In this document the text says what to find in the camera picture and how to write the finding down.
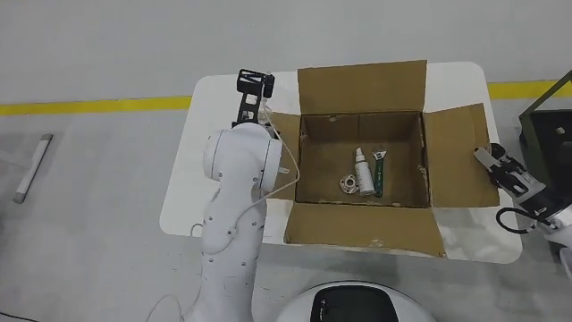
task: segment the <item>cardboard box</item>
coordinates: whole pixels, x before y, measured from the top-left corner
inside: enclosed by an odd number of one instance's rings
[[[424,113],[425,75],[426,61],[298,71],[301,115],[273,114],[300,168],[296,186],[275,196],[295,201],[286,242],[445,257],[433,208],[499,205],[473,156],[490,146],[483,105]],[[340,189],[340,178],[355,173],[357,147],[372,171],[372,152],[387,150],[381,198]],[[290,173],[277,187],[295,177],[285,151],[282,166]]]

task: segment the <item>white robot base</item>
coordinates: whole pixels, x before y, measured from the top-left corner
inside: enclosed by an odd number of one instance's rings
[[[357,281],[313,287],[292,300],[277,322],[435,322],[417,302],[389,287]]]

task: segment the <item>spray bottle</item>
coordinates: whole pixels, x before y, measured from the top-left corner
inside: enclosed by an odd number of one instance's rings
[[[374,194],[372,172],[369,170],[369,164],[360,147],[356,149],[356,176],[357,185],[359,186],[359,195],[365,197]]]

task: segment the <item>table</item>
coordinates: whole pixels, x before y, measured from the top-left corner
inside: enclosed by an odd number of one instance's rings
[[[273,112],[300,114],[297,73],[273,74],[276,83],[268,101],[270,108]],[[203,150],[211,133],[230,128],[236,120],[241,98],[236,79],[237,74],[208,76],[195,87],[161,211],[160,226],[165,233],[190,236],[192,225],[203,221],[205,206],[217,188],[217,182],[203,175]],[[483,70],[473,63],[427,65],[426,112],[476,103],[484,104],[491,142],[499,142]],[[284,244],[291,206],[291,200],[268,200],[264,243]],[[522,252],[522,242],[520,236],[496,224],[494,216],[501,207],[513,207],[504,191],[500,191],[500,206],[495,208],[435,208],[447,257],[499,264],[515,261]],[[514,213],[506,214],[503,220],[508,225],[517,224]],[[200,228],[194,229],[193,236],[200,236]],[[401,250],[389,252],[418,255]]]

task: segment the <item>yellow stripe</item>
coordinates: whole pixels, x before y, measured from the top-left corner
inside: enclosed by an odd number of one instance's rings
[[[556,81],[489,83],[491,99],[537,98]],[[556,97],[572,97],[572,85],[564,86]],[[84,102],[46,102],[0,105],[0,115],[18,114],[98,114],[112,112],[187,110],[191,96],[106,99]]]
[[[491,99],[539,98],[556,81],[495,82],[489,83]],[[572,84],[569,82],[554,97],[572,97]]]
[[[189,109],[191,96],[107,99],[85,102],[49,102],[0,105],[0,115],[18,114],[96,114],[110,112]]]

